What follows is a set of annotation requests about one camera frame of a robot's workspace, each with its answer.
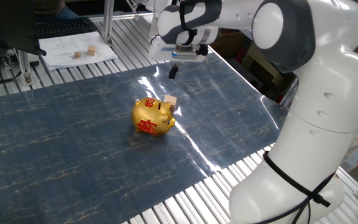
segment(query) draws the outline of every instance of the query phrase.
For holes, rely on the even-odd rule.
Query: metal frame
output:
[[[29,54],[21,50],[17,51],[17,58],[19,59],[20,70],[22,76],[24,77],[26,85],[33,85],[31,78],[31,66],[29,61]]]
[[[112,15],[114,13],[114,0],[104,1],[103,40],[110,47],[112,44]]]

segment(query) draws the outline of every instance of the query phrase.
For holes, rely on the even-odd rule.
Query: red chinese character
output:
[[[156,134],[155,127],[157,127],[157,124],[151,123],[150,120],[141,120],[139,123],[137,123],[137,128],[150,134]]]
[[[151,108],[153,106],[154,101],[155,100],[153,98],[147,98],[146,103],[144,103],[144,105],[148,108]]]

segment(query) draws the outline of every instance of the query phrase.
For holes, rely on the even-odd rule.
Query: gold piggy bank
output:
[[[170,111],[171,103],[155,98],[143,98],[136,101],[132,108],[132,123],[138,133],[146,132],[153,136],[165,134],[175,125]]]

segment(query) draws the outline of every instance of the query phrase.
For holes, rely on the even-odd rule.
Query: monitor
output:
[[[23,52],[46,55],[37,38],[33,0],[0,0],[0,41]]]

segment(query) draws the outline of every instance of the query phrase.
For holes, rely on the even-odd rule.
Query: keyboard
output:
[[[36,26],[39,39],[97,31],[97,27],[88,17],[56,22],[38,22]]]

